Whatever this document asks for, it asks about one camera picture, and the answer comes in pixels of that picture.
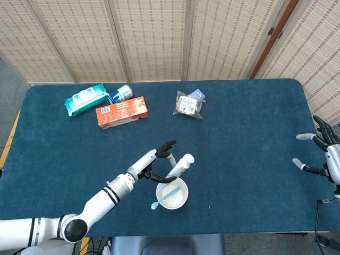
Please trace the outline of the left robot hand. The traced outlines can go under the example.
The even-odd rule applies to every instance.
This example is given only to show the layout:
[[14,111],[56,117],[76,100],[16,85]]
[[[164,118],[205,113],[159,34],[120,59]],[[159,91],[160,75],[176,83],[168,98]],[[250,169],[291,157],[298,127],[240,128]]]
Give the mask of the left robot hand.
[[169,150],[172,145],[176,144],[175,140],[167,141],[158,149],[153,149],[144,154],[139,160],[137,160],[131,167],[128,168],[127,172],[135,179],[138,180],[145,177],[157,183],[170,183],[176,179],[175,176],[171,177],[161,177],[155,173],[152,173],[152,163],[157,158],[167,158],[171,155]]

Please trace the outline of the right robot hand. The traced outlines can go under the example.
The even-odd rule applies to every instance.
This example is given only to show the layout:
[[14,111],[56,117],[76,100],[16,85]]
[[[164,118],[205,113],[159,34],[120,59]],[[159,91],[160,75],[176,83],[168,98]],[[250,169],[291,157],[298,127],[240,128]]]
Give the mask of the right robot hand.
[[299,159],[293,158],[292,162],[302,171],[325,176],[335,185],[340,185],[340,137],[334,132],[333,128],[317,115],[313,116],[313,120],[319,125],[317,131],[322,135],[314,133],[302,133],[296,136],[298,140],[311,140],[323,152],[325,156],[325,167],[310,167],[302,163]]

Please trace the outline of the white toothpaste tube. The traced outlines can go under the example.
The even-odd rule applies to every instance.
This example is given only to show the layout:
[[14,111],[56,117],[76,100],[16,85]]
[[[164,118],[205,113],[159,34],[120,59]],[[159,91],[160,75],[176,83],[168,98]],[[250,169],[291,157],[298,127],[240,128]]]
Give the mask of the white toothpaste tube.
[[187,169],[190,168],[190,165],[194,163],[194,157],[191,154],[185,154],[178,162],[176,162],[172,154],[170,154],[167,159],[173,168],[167,174],[166,178],[173,176],[180,177]]

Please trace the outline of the light blue toothbrush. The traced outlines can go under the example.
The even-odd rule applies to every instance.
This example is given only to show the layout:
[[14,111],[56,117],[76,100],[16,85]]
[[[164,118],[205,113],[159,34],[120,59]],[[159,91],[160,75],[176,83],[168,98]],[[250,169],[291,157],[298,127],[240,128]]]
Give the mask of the light blue toothbrush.
[[175,193],[177,193],[180,190],[179,187],[174,188],[172,191],[170,191],[169,193],[167,193],[165,196],[163,196],[160,200],[155,201],[151,204],[151,209],[155,210],[157,209],[158,205],[160,204],[160,202],[170,198],[171,196],[173,196]]

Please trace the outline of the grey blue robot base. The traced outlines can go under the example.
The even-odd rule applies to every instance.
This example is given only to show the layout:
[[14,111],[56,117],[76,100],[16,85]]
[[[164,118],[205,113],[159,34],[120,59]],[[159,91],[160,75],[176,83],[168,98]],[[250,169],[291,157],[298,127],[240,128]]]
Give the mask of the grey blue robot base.
[[120,236],[111,255],[225,255],[222,234]]

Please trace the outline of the orange cardboard snack box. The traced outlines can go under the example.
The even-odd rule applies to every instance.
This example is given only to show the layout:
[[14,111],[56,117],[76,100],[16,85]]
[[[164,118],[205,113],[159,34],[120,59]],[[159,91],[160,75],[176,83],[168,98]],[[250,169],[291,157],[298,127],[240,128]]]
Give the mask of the orange cardboard snack box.
[[96,109],[97,123],[102,129],[147,118],[149,112],[143,96]]

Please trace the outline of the orange noodle paper cup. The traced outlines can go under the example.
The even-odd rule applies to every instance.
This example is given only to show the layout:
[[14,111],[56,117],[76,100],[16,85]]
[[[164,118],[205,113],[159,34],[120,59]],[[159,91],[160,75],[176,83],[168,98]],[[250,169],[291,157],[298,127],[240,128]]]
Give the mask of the orange noodle paper cup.
[[169,210],[179,209],[186,203],[189,196],[189,189],[185,181],[179,177],[171,183],[157,185],[156,198],[158,201],[176,188],[179,188],[179,190],[175,194],[159,203],[162,207]]

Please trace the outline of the clear bag of bread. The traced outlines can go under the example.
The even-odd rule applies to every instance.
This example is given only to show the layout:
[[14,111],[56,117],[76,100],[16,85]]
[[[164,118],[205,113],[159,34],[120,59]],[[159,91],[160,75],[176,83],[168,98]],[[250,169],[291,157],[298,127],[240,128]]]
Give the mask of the clear bag of bread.
[[182,91],[177,91],[173,115],[182,114],[201,120],[202,116],[200,114],[200,111],[202,108],[202,104],[205,102],[205,99],[204,101],[198,101],[196,99],[188,97],[188,95],[183,93]]

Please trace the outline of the blue and white can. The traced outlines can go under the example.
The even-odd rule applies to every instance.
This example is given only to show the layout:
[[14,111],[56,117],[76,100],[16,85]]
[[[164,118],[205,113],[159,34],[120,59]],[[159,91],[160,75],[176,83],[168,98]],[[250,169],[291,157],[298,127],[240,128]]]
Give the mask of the blue and white can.
[[111,104],[120,103],[122,101],[129,100],[133,97],[133,91],[131,87],[127,84],[118,88],[114,92],[110,93],[108,100]]

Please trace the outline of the green wet wipes pack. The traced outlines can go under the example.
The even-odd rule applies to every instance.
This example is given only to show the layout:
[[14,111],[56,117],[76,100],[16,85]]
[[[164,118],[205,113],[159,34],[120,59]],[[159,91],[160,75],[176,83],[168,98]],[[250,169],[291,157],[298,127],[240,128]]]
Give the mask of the green wet wipes pack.
[[69,117],[91,109],[107,100],[109,93],[102,83],[82,90],[65,100],[64,105]]

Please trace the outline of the small blue smiley packet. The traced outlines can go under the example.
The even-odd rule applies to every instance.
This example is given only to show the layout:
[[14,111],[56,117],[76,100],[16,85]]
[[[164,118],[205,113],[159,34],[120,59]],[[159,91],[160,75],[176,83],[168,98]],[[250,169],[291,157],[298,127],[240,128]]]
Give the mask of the small blue smiley packet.
[[200,89],[196,89],[195,91],[190,93],[188,95],[188,97],[196,99],[198,101],[204,101],[204,99],[205,99],[205,95],[202,93],[202,91]]

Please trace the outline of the blue table cloth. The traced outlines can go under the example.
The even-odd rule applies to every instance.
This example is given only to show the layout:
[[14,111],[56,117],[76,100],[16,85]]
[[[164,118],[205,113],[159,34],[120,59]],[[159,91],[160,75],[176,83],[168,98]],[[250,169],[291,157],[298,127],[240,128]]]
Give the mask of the blue table cloth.
[[[107,183],[151,149],[175,140],[175,158],[195,161],[177,210],[152,210],[157,184],[142,179],[91,236],[311,231],[317,200],[331,198],[325,178],[292,162],[321,167],[324,156],[296,135],[315,126],[293,79],[133,83],[149,116],[102,130],[94,109],[69,117],[66,98],[85,84],[31,87],[2,177],[0,220],[79,214]],[[202,119],[175,114],[176,93],[205,95]]]

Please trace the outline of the bamboo folding screen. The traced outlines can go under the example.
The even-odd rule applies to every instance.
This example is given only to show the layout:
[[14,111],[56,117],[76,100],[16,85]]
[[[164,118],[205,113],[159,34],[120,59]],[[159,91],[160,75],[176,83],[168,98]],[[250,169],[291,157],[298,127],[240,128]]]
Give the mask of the bamboo folding screen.
[[[278,1],[0,0],[0,58],[28,84],[249,79]],[[340,124],[340,0],[300,0],[255,78]]]

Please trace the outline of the white paper sheet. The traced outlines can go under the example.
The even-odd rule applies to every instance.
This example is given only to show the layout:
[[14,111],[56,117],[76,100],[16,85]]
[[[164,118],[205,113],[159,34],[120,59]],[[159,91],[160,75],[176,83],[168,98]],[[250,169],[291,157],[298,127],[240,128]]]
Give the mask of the white paper sheet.
[[74,245],[33,246],[21,252],[21,255],[72,255]]

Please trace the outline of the brown wooden post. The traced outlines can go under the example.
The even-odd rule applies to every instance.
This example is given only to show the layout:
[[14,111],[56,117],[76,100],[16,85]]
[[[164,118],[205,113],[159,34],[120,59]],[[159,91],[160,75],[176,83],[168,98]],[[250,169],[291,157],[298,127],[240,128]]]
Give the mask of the brown wooden post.
[[268,25],[266,26],[265,33],[256,47],[256,54],[252,58],[249,70],[245,74],[246,78],[254,79],[259,73],[261,67],[265,63],[266,58],[269,56],[279,36],[282,34],[285,25],[292,16],[295,8],[300,0],[279,0],[276,8]]

